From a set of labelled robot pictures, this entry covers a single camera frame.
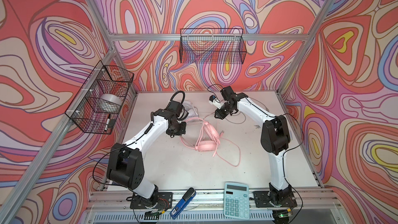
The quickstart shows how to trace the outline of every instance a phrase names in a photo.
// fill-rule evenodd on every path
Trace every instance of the calculator keypad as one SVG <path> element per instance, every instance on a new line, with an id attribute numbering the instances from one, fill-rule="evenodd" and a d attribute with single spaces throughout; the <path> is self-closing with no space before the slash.
<path id="1" fill-rule="evenodd" d="M 231 217 L 249 217 L 248 195 L 243 197 L 225 196 L 225 215 Z"/>

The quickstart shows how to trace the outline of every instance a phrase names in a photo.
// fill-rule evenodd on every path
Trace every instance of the robotic arm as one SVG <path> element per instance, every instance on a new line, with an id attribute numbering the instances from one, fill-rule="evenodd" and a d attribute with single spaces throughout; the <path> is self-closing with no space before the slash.
<path id="1" fill-rule="evenodd" d="M 281 202 L 292 193 L 291 185 L 285 179 L 284 174 L 286 160 L 283 159 L 283 154 L 288 149 L 290 142 L 286 118 L 267 112 L 246 94 L 236 94 L 230 86 L 224 87 L 220 92 L 225 100 L 223 104 L 216 99 L 215 95 L 209 99 L 210 103 L 217 107 L 215 118 L 224 119 L 228 114 L 232 115 L 241 111 L 262 126 L 260 142 L 268 152 L 271 167 L 270 203 L 276 207 L 280 206 Z"/>
<path id="2" fill-rule="evenodd" d="M 178 93 L 183 94 L 181 102 L 173 101 Z M 154 206 L 158 201 L 157 186 L 144 177 L 143 158 L 148 148 L 163 133 L 170 137 L 185 134 L 186 122 L 182 122 L 188 114 L 182 117 L 182 102 L 185 93 L 176 92 L 165 109 L 151 112 L 149 122 L 137 135 L 124 144 L 114 144 L 107 168 L 106 177 L 124 186 L 141 197 L 146 206 Z"/>

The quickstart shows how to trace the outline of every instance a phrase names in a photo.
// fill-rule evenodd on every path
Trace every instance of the black metal mesh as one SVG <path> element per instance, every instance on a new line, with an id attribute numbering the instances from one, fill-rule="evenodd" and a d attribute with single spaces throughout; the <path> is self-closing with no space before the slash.
<path id="1" fill-rule="evenodd" d="M 134 74 L 121 67 L 102 66 L 96 80 L 69 117 L 83 132 L 111 134 L 133 79 Z M 122 104 L 102 99 L 104 94 L 117 96 Z"/>
<path id="2" fill-rule="evenodd" d="M 195 28 L 181 29 L 180 32 L 181 63 L 243 64 L 245 60 L 246 45 L 242 38 L 243 29 Z"/>

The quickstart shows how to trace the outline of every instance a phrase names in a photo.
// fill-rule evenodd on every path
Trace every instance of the calculator screen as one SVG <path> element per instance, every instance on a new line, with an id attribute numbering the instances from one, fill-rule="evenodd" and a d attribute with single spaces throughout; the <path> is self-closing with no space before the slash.
<path id="1" fill-rule="evenodd" d="M 235 186 L 235 185 L 228 185 L 226 186 L 227 189 L 235 189 L 235 190 L 241 190 L 241 191 L 246 191 L 246 187 L 241 187 L 241 186 Z"/>

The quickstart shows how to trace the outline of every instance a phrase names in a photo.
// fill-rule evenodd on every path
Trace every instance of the perforated metal strip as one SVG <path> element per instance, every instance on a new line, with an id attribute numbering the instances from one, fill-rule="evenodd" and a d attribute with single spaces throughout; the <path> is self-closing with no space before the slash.
<path id="1" fill-rule="evenodd" d="M 239 219 L 225 217 L 222 211 L 183 211 L 179 216 L 173 220 L 166 212 L 162 214 L 158 222 L 183 222 L 183 221 L 237 221 Z M 153 220 L 144 220 L 143 212 L 136 212 L 140 222 L 153 222 Z M 132 212 L 102 212 L 97 213 L 94 217 L 94 224 L 98 223 L 123 223 L 131 222 L 134 220 L 134 214 Z M 272 217 L 272 210 L 252 210 L 250 211 L 251 220 L 274 220 Z"/>

